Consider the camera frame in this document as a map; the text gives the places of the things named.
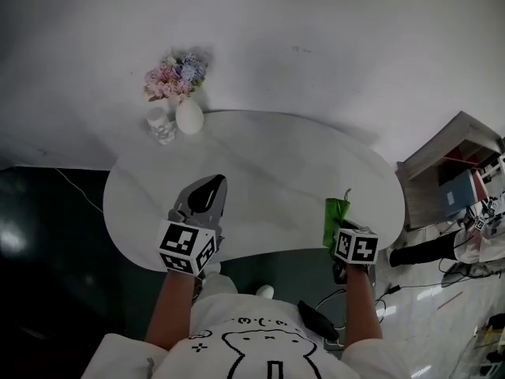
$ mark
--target person's left arm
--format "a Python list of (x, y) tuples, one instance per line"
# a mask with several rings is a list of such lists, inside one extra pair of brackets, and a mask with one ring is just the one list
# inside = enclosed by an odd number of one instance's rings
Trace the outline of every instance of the person's left arm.
[(169, 351), (188, 338), (195, 277), (170, 271), (159, 292), (145, 342)]

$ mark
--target white wall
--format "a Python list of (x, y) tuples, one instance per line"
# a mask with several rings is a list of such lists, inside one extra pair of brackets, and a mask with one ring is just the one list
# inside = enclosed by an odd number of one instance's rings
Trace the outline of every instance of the white wall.
[(0, 0), (0, 155), (151, 147), (145, 72), (213, 54), (209, 109), (300, 114), (403, 160), (463, 110), (505, 134), (505, 0)]

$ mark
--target white table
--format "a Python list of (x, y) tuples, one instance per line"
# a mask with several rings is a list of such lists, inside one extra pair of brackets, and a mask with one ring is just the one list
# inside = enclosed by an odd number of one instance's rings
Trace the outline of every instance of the white table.
[(347, 219), (379, 235), (400, 234), (403, 194), (389, 165), (371, 149), (328, 126), (285, 114), (224, 111), (206, 115), (196, 135), (131, 152), (112, 168), (103, 195), (110, 237), (135, 264), (164, 271), (155, 253), (160, 220), (179, 192), (224, 174), (225, 240), (213, 261), (272, 251), (323, 248), (324, 199), (351, 188)]

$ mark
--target black pants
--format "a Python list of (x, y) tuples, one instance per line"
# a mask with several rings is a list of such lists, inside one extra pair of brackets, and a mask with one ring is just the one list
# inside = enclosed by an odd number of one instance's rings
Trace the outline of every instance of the black pants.
[(448, 258), (456, 260), (455, 256), (455, 235), (457, 231), (453, 231), (444, 236), (440, 236), (435, 240), (424, 242), (413, 247), (405, 249), (393, 250), (389, 263), (391, 267), (398, 265), (422, 264)]

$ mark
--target leg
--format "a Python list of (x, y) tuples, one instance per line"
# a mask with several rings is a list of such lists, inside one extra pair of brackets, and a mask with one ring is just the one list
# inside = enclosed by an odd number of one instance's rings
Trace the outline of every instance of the leg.
[(422, 264), (441, 258), (456, 260), (454, 250), (456, 233), (457, 231), (453, 231), (448, 235), (421, 243), (417, 246), (393, 250), (389, 263), (391, 267), (396, 267), (398, 265)]
[(198, 295), (196, 301), (217, 294), (237, 294), (237, 288), (230, 277), (221, 275), (221, 268), (213, 270), (213, 266), (206, 267), (210, 272), (205, 272), (205, 283), (202, 286), (202, 291)]

